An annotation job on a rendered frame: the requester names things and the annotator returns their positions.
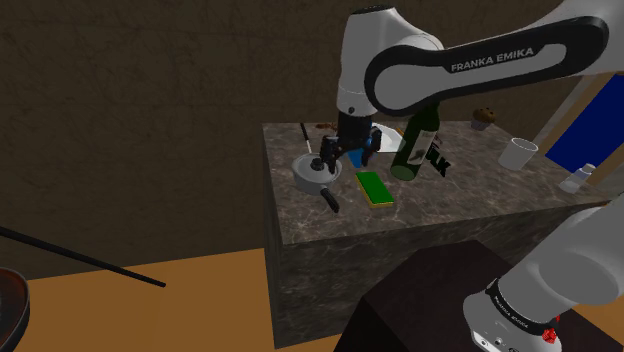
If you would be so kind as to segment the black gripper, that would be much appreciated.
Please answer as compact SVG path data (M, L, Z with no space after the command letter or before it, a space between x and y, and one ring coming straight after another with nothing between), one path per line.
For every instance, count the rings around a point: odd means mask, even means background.
M337 159L351 150L362 149L361 163L367 164L381 146L382 131L372 127L372 116L352 116L339 113L337 136L324 136L319 156L331 174L336 171Z

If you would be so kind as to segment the blue cup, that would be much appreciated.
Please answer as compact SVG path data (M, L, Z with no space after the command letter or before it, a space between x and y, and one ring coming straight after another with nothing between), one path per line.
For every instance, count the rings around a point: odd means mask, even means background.
M368 166L372 152L365 148L358 148L348 151L347 156L354 168L362 168Z

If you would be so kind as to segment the white plate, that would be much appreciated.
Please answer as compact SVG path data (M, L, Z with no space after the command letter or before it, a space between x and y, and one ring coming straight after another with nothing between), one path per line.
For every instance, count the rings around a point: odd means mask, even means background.
M396 153L402 141L402 135L394 128L372 123L373 127L378 128L382 132L379 153Z

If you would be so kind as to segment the green sponge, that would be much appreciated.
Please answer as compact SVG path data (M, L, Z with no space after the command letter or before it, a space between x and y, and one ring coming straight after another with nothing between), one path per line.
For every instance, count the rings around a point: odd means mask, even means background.
M370 208L389 207L394 198L376 172L356 172L355 180Z

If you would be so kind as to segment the green wine bottle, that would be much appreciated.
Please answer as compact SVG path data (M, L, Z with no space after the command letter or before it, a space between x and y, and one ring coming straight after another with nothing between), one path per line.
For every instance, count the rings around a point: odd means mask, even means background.
M390 168L395 178L411 181L417 176L440 127L438 109L433 103L409 119Z

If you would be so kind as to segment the black and white carton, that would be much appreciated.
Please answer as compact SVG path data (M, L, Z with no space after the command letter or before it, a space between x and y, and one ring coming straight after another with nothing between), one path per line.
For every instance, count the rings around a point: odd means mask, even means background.
M445 177L451 163L441 154L442 145L441 138L435 135L426 154L426 159L442 177Z

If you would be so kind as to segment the brown muffin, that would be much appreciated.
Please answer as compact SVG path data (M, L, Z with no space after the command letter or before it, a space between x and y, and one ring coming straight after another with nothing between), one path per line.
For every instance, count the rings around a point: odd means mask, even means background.
M479 108L473 111L471 128L477 131L483 131L495 121L496 115L490 108Z

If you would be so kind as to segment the dark robot stand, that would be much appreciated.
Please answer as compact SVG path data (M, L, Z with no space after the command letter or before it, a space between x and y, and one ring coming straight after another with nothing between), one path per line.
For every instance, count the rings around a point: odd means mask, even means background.
M358 303L334 352L624 352L574 311L624 293L624 268L555 240L510 266L476 240L417 250Z

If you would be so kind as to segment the white cup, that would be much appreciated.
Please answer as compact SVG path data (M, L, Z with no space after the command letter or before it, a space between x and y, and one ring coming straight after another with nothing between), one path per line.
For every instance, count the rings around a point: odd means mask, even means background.
M539 150L539 147L531 141L514 137L501 153L498 163L509 170L520 170Z

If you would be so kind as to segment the small white bottle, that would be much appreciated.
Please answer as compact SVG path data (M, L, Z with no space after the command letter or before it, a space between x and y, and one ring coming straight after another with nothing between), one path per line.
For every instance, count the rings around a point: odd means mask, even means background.
M567 193L576 193L595 169L596 167L593 164L586 163L562 181L559 184L559 188Z

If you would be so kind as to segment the blue window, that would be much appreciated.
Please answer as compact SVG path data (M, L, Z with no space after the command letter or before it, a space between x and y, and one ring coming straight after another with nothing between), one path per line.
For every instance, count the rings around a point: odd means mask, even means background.
M624 75L614 75L545 156L574 172L599 166L624 143Z

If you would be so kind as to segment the long black rod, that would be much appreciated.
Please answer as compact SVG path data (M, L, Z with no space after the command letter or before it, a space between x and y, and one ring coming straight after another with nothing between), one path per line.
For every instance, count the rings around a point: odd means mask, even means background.
M26 244L26 245L33 246L35 248L42 249L42 250L45 250L54 254L58 254L66 258L70 258L70 259L74 259L74 260L77 260L86 264L90 264L100 269L105 269L105 270L129 277L129 278L133 278L141 282L152 284L157 287L161 287L161 288L166 287L165 282L118 267L116 265L104 262L96 258L92 258L90 256L72 251L70 249L40 240L38 238L16 232L14 230L11 230L2 226L0 226L0 236Z

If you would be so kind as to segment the dark round pan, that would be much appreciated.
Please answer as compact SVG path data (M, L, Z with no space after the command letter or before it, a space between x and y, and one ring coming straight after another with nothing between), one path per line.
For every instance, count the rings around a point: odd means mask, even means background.
M0 352L14 352L30 318L30 290L18 272L0 267Z

